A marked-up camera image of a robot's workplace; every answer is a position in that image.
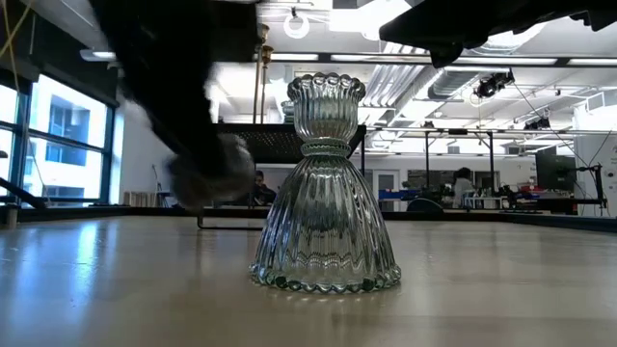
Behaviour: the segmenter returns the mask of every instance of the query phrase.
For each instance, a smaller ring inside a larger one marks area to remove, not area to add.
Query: scalloped rim
[[[277,274],[276,271],[271,269],[265,270],[262,275],[259,274],[260,272],[261,270],[258,266],[251,265],[249,273],[255,283],[282,290],[317,294],[370,293],[391,288],[399,284],[401,280],[401,269],[398,265],[387,270],[383,275],[380,273],[375,278],[365,278],[362,283],[347,283],[344,286],[332,283],[306,283],[298,280],[287,280],[285,276]]]
[[[366,86],[358,78],[352,78],[347,74],[338,75],[334,72],[328,74],[317,72],[314,75],[306,74],[302,77],[296,77],[287,85],[287,96],[291,101],[295,101],[300,98],[299,91],[301,89],[308,86],[311,88],[314,86],[321,87],[326,84],[339,85],[341,88],[353,90],[353,93],[357,94],[358,101],[366,95]]]

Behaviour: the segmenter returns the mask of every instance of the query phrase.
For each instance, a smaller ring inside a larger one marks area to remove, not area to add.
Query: cable
[[[533,105],[531,104],[531,102],[529,102],[529,100],[527,99],[527,96],[524,95],[524,93],[521,91],[521,89],[519,88],[519,86],[517,86],[516,83],[513,83],[512,85],[514,85],[514,87],[517,89],[517,91],[519,91],[519,93],[521,94],[521,96],[523,97],[524,101],[527,103],[527,105],[529,105],[529,107],[531,108],[531,110],[533,110],[533,112],[536,114],[536,116],[538,117],[542,117],[542,115],[540,115],[540,113],[538,113],[538,110],[536,110],[535,107],[533,107]],[[575,155],[576,158],[578,158],[578,160],[580,160],[580,162],[582,162],[583,164],[585,164],[585,167],[589,167],[589,164],[587,164],[587,162],[581,158],[574,150],[572,147],[570,147],[570,145],[561,138],[561,136],[559,136],[559,133],[557,133],[555,130],[552,129],[552,127],[549,128],[550,131],[557,137],[557,139],[561,140],[561,142]]]
[[[26,5],[26,10],[23,11],[23,14],[21,15],[21,18],[17,21],[17,24],[15,24],[15,27],[13,28],[13,31],[10,32],[9,30],[7,30],[7,41],[2,46],[2,49],[0,49],[0,58],[2,58],[4,53],[7,51],[7,48],[9,48],[10,46],[13,45],[13,38],[17,34],[17,31],[19,31],[19,28],[21,27],[21,24],[23,24],[24,20],[26,20],[26,17],[28,16],[28,12],[30,12],[30,9],[31,9],[33,1],[34,0],[28,1],[28,4]],[[4,4],[5,15],[8,16],[9,13],[8,13],[8,10],[7,10],[7,0],[2,0],[2,3]],[[9,26],[9,21],[7,19],[5,19],[5,22],[6,22],[6,26]]]
[[[9,48],[9,56],[11,57],[11,67],[13,69],[13,78],[14,78],[14,82],[15,82],[15,90],[17,91],[17,97],[19,97],[21,95],[21,91],[19,90],[19,81],[17,79],[17,68],[15,66],[15,55],[14,55],[14,52],[13,52],[13,38],[14,38],[15,34],[17,33],[17,31],[19,30],[19,27],[23,23],[24,19],[26,18],[28,12],[30,11],[30,6],[32,5],[32,1],[33,0],[30,0],[28,2],[28,5],[26,6],[26,10],[24,11],[23,15],[21,16],[21,18],[19,19],[19,21],[15,25],[13,31],[11,32],[11,28],[9,27],[9,9],[7,7],[7,1],[6,0],[2,0],[2,3],[4,4],[2,12],[4,14],[5,30],[7,31],[8,39],[7,39],[7,42],[5,43],[5,45],[2,47],[2,50],[0,50],[0,58],[2,58],[2,55],[6,52],[7,47],[8,47]],[[37,163],[37,156],[34,153],[33,142],[32,142],[32,139],[30,139],[29,137],[28,137],[28,148],[30,149],[30,152],[32,153],[32,159],[33,159],[33,162],[34,162],[35,167],[37,169],[37,174],[39,175],[40,184],[42,186],[41,194],[42,194],[43,197],[47,196],[47,202],[50,204],[51,203],[51,198],[46,194],[47,187],[45,186],[45,183],[42,180],[42,175],[40,174],[39,164]]]

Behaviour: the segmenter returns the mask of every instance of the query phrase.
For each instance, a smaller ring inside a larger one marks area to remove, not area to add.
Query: glass vase
[[[365,88],[334,73],[289,84],[303,159],[283,183],[261,233],[252,278],[280,289],[344,293],[397,284],[386,224],[347,160]]]

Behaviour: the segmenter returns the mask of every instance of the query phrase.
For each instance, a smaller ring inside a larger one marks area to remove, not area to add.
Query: table surface
[[[251,283],[259,232],[198,231],[194,218],[0,231],[0,346],[617,345],[616,236],[388,227],[402,283],[343,296]]]

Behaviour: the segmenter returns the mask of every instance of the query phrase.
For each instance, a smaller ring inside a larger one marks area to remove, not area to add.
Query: monitor
[[[573,157],[536,154],[537,185],[540,188],[573,192],[577,182],[577,162]]]

